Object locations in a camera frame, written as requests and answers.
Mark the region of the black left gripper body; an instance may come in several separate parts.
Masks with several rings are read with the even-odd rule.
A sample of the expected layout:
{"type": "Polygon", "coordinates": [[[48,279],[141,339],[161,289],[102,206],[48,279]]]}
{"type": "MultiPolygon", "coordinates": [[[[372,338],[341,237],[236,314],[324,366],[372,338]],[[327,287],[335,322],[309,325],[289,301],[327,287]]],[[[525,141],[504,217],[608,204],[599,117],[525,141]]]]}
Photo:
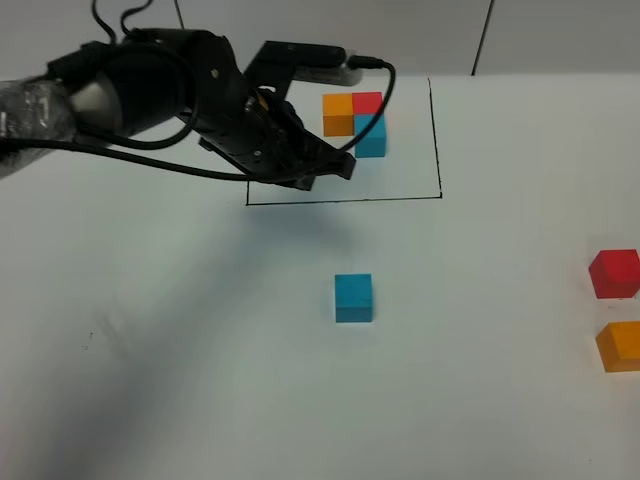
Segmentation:
{"type": "Polygon", "coordinates": [[[251,178],[267,164],[297,165],[294,128],[305,129],[286,101],[291,71],[268,64],[262,47],[240,70],[229,41],[197,42],[200,145],[251,178]]]}

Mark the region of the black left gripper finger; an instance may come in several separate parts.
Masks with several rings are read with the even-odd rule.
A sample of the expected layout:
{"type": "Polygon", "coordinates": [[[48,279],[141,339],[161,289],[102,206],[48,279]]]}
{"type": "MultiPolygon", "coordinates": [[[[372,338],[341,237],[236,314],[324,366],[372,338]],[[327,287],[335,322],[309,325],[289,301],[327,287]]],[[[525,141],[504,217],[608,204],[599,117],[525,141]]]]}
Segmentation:
{"type": "Polygon", "coordinates": [[[297,165],[316,168],[316,176],[333,175],[344,180],[352,178],[356,160],[350,153],[333,147],[303,127],[294,128],[294,138],[297,165]]]}
{"type": "Polygon", "coordinates": [[[259,171],[260,183],[310,191],[317,173],[308,165],[267,164],[259,171]]]}

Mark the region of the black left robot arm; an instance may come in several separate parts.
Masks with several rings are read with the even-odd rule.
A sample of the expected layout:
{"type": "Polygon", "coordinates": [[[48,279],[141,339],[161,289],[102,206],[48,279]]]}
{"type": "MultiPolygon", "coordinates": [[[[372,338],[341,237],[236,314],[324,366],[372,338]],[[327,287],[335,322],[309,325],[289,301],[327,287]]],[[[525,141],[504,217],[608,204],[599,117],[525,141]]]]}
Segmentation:
{"type": "Polygon", "coordinates": [[[227,180],[308,191],[319,176],[349,179],[356,162],[304,127],[289,87],[357,80],[341,47],[268,41],[240,69],[223,36],[137,29],[119,43],[87,43],[43,75],[2,83],[1,172],[62,150],[200,176],[153,158],[196,134],[232,166],[227,180]]]}

